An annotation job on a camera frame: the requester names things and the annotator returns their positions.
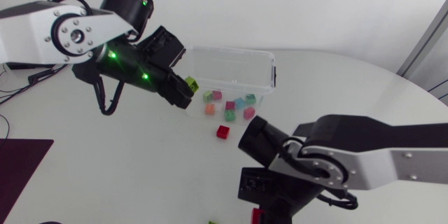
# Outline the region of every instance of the green led light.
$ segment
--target green led light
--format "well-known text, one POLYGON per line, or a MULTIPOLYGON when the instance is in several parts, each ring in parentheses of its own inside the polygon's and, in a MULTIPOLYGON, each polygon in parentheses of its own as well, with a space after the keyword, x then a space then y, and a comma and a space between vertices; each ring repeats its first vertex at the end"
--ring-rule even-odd
POLYGON ((108 56, 108 57, 111 57, 111 58, 113 58, 113 59, 115 59, 115 58, 117 57, 117 55, 116 55, 114 52, 112 52, 112 51, 109 51, 109 52, 107 53, 107 56, 108 56))

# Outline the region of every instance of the small block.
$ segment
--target small block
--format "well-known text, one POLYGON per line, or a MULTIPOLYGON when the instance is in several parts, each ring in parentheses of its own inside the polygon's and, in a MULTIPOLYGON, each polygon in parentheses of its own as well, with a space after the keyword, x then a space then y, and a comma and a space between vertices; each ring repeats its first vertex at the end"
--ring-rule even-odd
POLYGON ((235 120, 235 118, 237 117, 235 115, 235 111, 233 109, 226 110, 224 112, 224 116, 225 116, 225 120, 228 121, 228 122, 235 120))
POLYGON ((215 114, 215 104, 206 104, 205 105, 205 113, 207 115, 214 115, 215 114))
POLYGON ((257 102, 257 99, 255 98, 254 94, 247 94, 246 95, 246 103, 248 105, 255 104, 257 102))
POLYGON ((242 109, 246 106, 246 102, 242 98, 238 98, 234 102, 237 109, 242 109))
POLYGON ((211 102, 211 100, 213 100, 213 93, 210 90, 206 91, 203 94, 203 98, 205 103, 211 102))
POLYGON ((222 139, 227 139, 229 133, 230 133, 229 127, 220 125, 218 131, 216 132, 216 136, 222 139))
POLYGON ((261 209, 253 209, 252 210, 252 219, 251 224, 260 224, 261 215, 264 213, 261 209))
POLYGON ((255 115, 255 109, 252 107, 248 107, 244 109, 244 119, 249 120, 255 115))
POLYGON ((213 99, 216 101, 216 100, 220 100, 220 99, 222 99, 223 98, 223 93, 221 92, 221 91, 217 91, 217 90, 214 90, 213 91, 213 99))
POLYGON ((226 101, 225 102, 225 110, 235 110, 235 102, 234 101, 226 101))
POLYGON ((199 89, 199 85, 193 77, 189 76, 185 78, 185 82, 194 93, 199 89))

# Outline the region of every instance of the white table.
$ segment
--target white table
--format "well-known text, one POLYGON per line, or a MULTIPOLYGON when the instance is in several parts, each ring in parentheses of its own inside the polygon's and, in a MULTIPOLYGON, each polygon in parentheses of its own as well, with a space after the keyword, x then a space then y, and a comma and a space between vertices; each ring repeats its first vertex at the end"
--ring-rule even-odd
MULTIPOLYGON (((322 52, 273 53, 277 87, 259 114, 285 132, 331 113, 392 125, 448 122, 444 104, 376 66, 322 52)), ((109 97, 115 84, 106 82, 109 97)), ((237 199, 241 168, 260 166, 237 148, 245 128, 230 125, 221 141, 219 122, 188 117, 158 94, 126 85, 106 117, 92 87, 64 71, 0 113, 11 138, 55 140, 7 223, 249 224, 256 207, 237 199)), ((357 210, 314 200, 294 223, 448 223, 448 185, 399 181, 353 193, 357 210)))

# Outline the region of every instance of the clear plastic container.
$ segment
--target clear plastic container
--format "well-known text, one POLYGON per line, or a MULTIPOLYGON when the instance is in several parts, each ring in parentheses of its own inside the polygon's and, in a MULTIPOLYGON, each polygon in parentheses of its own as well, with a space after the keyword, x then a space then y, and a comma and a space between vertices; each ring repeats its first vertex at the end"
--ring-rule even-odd
POLYGON ((244 118, 244 109, 252 106, 256 114, 263 96, 275 89, 275 58, 270 52, 202 46, 186 49, 174 72, 183 78, 193 77, 199 85, 186 109, 189 116, 225 122, 225 103, 253 94, 256 103, 236 109, 236 120, 229 122, 247 125, 251 120, 244 118), (207 103, 203 94, 209 90, 220 90, 223 94, 221 100, 212 101, 216 108, 214 115, 205 113, 207 103))

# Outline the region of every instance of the purple cube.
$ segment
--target purple cube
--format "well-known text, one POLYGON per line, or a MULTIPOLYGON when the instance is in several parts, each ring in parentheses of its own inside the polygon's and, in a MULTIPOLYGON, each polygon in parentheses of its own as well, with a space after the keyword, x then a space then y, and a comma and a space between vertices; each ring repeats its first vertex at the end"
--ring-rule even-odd
POLYGON ((225 110, 235 110, 235 102, 234 101, 226 101, 225 102, 225 110))

